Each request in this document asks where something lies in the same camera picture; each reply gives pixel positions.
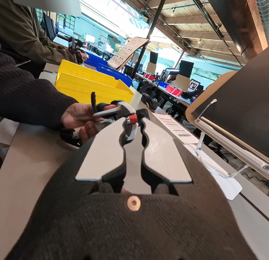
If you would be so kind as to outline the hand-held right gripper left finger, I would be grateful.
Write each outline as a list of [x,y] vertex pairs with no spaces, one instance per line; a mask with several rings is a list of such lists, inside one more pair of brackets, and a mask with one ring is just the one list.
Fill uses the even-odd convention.
[[121,192],[126,176],[127,119],[120,118],[100,131],[91,146],[75,177],[76,181],[109,183],[114,192]]

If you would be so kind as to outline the silver ventilation duct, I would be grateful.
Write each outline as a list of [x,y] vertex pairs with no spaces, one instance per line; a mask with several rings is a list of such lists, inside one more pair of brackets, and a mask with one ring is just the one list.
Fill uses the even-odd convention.
[[267,43],[269,43],[269,0],[256,0]]

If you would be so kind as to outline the white metal board stand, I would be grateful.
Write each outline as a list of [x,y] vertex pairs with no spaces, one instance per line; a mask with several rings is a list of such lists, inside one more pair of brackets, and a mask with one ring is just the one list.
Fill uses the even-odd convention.
[[[201,135],[198,144],[184,144],[184,147],[196,157],[200,163],[210,172],[212,177],[215,179],[225,197],[228,200],[234,200],[234,198],[242,191],[242,186],[235,179],[235,176],[245,170],[247,167],[252,167],[257,171],[261,171],[268,174],[268,162],[261,157],[258,157],[254,152],[247,151],[246,149],[237,145],[234,141],[229,140],[223,134],[217,132],[212,126],[204,122],[205,118],[202,118],[202,114],[207,108],[216,103],[217,99],[213,99],[207,107],[202,111],[197,119],[194,120],[194,124],[198,127],[201,126]],[[220,167],[215,161],[213,161],[207,154],[201,150],[202,142],[205,135],[212,135],[212,139],[216,140],[219,144],[233,153],[236,157],[239,157],[246,165],[237,171],[236,173],[228,173],[222,167]]]

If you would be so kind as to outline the black and white tag sign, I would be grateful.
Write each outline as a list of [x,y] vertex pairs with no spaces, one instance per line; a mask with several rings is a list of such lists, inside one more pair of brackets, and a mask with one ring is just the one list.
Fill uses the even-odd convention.
[[194,79],[191,79],[187,92],[193,92],[193,91],[197,90],[199,85],[200,85],[200,82],[198,82]]

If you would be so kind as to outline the ceiling projector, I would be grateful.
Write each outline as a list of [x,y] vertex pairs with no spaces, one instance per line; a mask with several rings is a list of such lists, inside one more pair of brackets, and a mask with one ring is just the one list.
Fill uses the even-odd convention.
[[147,10],[142,10],[140,15],[137,17],[137,22],[144,27],[150,27],[151,17]]

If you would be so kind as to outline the black metal pole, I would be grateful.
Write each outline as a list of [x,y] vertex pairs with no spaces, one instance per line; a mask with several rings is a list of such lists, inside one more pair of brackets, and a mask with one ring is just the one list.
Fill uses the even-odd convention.
[[165,1],[166,1],[166,0],[161,0],[160,3],[159,3],[159,6],[158,6],[157,11],[156,11],[156,13],[155,13],[155,15],[154,15],[153,21],[152,21],[152,23],[151,23],[149,32],[148,32],[147,37],[146,37],[147,42],[143,44],[143,46],[142,46],[142,50],[141,50],[141,52],[140,52],[140,54],[139,54],[139,57],[138,57],[137,62],[136,62],[136,64],[135,64],[135,66],[134,66],[133,72],[132,72],[132,74],[131,74],[131,79],[132,79],[132,80],[134,79],[135,74],[136,74],[137,71],[138,71],[139,64],[140,64],[140,62],[141,62],[141,60],[142,60],[142,58],[143,58],[143,55],[144,55],[144,53],[145,53],[147,44],[148,44],[148,42],[149,42],[149,40],[150,40],[150,37],[151,37],[151,35],[152,35],[152,33],[153,33],[153,30],[154,30],[155,26],[156,26],[156,23],[157,23],[157,21],[158,21],[158,18],[159,18],[159,16],[160,16],[160,13],[161,13],[161,11],[162,11],[162,8],[163,8],[163,6],[164,6]]

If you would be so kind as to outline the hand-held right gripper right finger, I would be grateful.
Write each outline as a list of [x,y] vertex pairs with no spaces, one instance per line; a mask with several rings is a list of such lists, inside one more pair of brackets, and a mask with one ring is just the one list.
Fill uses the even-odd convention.
[[165,184],[169,191],[175,185],[191,184],[192,178],[180,154],[181,144],[166,130],[142,118],[141,177],[154,193],[158,185]]

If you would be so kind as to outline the cardboard instruction sign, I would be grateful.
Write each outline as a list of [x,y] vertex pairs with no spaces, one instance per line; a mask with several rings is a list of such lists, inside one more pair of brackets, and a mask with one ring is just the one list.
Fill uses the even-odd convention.
[[122,47],[109,61],[110,68],[119,71],[131,59],[131,56],[145,44],[149,43],[150,39],[134,37],[124,47]]

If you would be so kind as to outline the yellow plastic bin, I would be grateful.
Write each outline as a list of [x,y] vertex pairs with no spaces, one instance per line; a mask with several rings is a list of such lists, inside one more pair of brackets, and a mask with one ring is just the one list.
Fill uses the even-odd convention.
[[71,63],[66,60],[62,60],[58,68],[55,85],[59,82],[59,79],[65,75],[93,81],[93,82],[104,84],[106,86],[110,86],[113,88],[118,87],[118,80],[116,80],[112,76],[106,75],[104,73],[100,73],[96,70],[92,70],[87,67],[75,64],[75,63]]
[[96,103],[111,103],[123,100],[130,103],[135,93],[121,80],[101,73],[101,76],[86,74],[83,77],[60,73],[55,81],[56,89],[79,103],[91,103],[91,93],[95,92]]

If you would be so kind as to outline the black and beige board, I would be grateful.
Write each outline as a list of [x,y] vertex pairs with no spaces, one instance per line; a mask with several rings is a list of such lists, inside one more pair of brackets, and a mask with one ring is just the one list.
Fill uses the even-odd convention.
[[149,62],[146,68],[147,73],[150,73],[151,75],[155,74],[157,59],[158,59],[158,53],[151,51]]
[[182,92],[187,92],[190,85],[190,76],[193,70],[194,63],[181,60],[179,66],[179,74],[176,76],[174,87],[179,88]]

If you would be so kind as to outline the long wooden table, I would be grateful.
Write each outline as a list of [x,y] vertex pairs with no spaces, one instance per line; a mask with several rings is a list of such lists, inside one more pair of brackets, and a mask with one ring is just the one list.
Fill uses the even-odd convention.
[[159,84],[156,84],[154,81],[152,81],[148,78],[145,78],[143,75],[136,73],[136,76],[137,76],[137,79],[139,81],[138,87],[136,89],[138,92],[140,92],[140,89],[143,85],[146,87],[149,87],[149,88],[155,87],[154,88],[155,90],[158,89],[163,94],[166,94],[166,96],[168,97],[167,101],[169,101],[171,103],[175,103],[175,100],[176,100],[177,102],[183,104],[186,107],[188,107],[191,104],[191,102],[189,100],[184,99],[181,96],[176,96],[176,95],[168,92],[165,87],[162,87],[162,86],[160,87]]

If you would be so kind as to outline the person's left hand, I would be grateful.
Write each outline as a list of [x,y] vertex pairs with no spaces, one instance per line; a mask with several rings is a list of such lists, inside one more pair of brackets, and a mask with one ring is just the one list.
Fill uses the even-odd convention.
[[105,120],[102,117],[94,117],[94,114],[91,104],[73,103],[65,110],[60,121],[64,128],[80,128],[79,134],[84,144],[98,133],[95,123]]

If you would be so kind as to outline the printed paper sheet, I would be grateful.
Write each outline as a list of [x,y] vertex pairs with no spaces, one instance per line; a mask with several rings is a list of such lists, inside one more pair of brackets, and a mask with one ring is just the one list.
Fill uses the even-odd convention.
[[197,144],[199,139],[169,115],[152,113],[183,144]]

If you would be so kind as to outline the blue plastic bin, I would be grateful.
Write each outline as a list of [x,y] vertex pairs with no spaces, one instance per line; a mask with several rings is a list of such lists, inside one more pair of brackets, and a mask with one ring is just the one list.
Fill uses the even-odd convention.
[[87,60],[84,63],[86,63],[90,66],[93,66],[93,67],[102,67],[102,66],[109,67],[107,60],[103,59],[102,57],[99,57],[99,56],[92,54],[90,52],[87,52],[87,51],[85,51],[85,53],[89,57],[87,58]]
[[103,74],[106,74],[106,75],[109,75],[109,76],[112,76],[116,80],[121,80],[128,87],[130,87],[132,85],[133,80],[129,76],[127,76],[121,72],[118,72],[118,71],[116,71],[108,66],[105,66],[105,65],[102,65],[99,63],[96,67],[96,71],[103,73]]

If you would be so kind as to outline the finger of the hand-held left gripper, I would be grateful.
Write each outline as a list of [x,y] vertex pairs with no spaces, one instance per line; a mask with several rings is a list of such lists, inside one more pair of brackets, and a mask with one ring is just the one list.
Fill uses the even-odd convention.
[[114,117],[116,119],[120,119],[122,117],[127,118],[135,114],[136,114],[136,110],[133,107],[131,107],[128,103],[126,103],[125,101],[117,102],[116,111],[114,114]]
[[129,124],[128,122],[124,122],[123,143],[131,143],[134,140],[138,127],[139,123]]

